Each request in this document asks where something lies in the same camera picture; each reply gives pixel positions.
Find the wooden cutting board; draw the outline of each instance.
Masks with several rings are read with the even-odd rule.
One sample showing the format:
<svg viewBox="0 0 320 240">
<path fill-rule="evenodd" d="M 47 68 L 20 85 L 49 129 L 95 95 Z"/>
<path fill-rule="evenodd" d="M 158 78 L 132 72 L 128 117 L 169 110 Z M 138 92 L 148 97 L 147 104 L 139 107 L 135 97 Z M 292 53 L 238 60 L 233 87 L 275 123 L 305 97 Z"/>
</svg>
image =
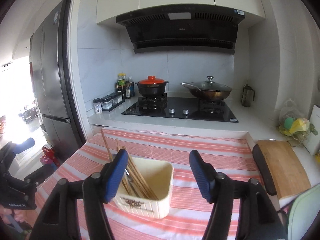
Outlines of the wooden cutting board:
<svg viewBox="0 0 320 240">
<path fill-rule="evenodd" d="M 270 170 L 278 199 L 311 188 L 306 171 L 288 142 L 259 140 L 258 145 Z"/>
</svg>

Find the striped tablecloth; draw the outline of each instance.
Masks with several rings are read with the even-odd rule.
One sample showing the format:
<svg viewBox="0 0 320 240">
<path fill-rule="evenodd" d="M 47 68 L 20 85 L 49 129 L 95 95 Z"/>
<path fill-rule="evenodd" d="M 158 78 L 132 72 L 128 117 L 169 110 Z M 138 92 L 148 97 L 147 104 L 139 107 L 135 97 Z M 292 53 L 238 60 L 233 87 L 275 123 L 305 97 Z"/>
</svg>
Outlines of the striped tablecloth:
<svg viewBox="0 0 320 240">
<path fill-rule="evenodd" d="M 236 180 L 260 179 L 257 166 L 244 139 L 204 138 L 136 132 L 104 128 L 108 145 L 116 153 L 116 138 L 120 147 L 126 146 L 135 157 L 165 160 L 172 163 L 173 192 L 169 215 L 163 219 L 128 214 L 114 202 L 105 204 L 106 214 L 116 240 L 202 239 L 213 204 L 202 198 L 189 166 L 189 152 L 197 149 L 205 162 L 219 172 Z M 36 211 L 39 213 L 45 200 L 61 178 L 77 181 L 100 171 L 109 161 L 101 133 L 96 134 L 74 153 L 39 189 L 36 194 Z M 89 239 L 84 217 L 83 201 L 78 200 L 79 225 L 82 239 Z M 239 216 L 239 200 L 234 200 L 228 239 L 235 239 Z"/>
</svg>

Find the refrigerator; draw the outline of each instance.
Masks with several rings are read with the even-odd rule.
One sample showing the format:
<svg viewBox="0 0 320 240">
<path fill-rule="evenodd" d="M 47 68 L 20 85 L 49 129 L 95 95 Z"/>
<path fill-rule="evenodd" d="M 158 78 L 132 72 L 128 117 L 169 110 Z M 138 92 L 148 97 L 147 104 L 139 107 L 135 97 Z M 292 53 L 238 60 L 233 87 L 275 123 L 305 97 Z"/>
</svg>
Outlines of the refrigerator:
<svg viewBox="0 0 320 240">
<path fill-rule="evenodd" d="M 30 73 L 44 129 L 57 157 L 66 161 L 84 143 L 71 86 L 66 52 L 64 0 L 46 17 L 30 40 Z"/>
</svg>

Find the french press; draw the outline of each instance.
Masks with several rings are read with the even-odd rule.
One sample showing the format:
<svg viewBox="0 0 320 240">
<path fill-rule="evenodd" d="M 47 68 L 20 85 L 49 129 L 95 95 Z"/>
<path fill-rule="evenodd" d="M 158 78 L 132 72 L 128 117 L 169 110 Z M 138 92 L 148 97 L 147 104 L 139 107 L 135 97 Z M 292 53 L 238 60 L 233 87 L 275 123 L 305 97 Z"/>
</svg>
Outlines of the french press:
<svg viewBox="0 0 320 240">
<path fill-rule="evenodd" d="M 242 92 L 242 97 L 241 97 L 241 105 L 245 107 L 250 107 L 251 106 L 251 101 L 254 101 L 254 95 L 255 91 L 252 89 L 252 87 L 248 86 L 246 84 L 243 87 L 243 92 Z"/>
</svg>

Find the human hand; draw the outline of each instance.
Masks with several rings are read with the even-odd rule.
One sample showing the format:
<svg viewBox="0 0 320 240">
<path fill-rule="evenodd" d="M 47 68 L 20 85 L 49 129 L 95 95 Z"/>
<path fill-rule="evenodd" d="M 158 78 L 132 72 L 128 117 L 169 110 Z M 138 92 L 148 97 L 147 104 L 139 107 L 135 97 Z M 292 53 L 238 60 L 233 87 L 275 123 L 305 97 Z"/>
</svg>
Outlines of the human hand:
<svg viewBox="0 0 320 240">
<path fill-rule="evenodd" d="M 0 217 L 5 224 L 10 224 L 9 220 L 6 218 L 6 215 L 11 215 L 12 210 L 8 208 L 4 208 L 0 205 Z M 27 217 L 27 213 L 25 210 L 14 210 L 14 220 L 17 222 L 24 222 Z"/>
</svg>

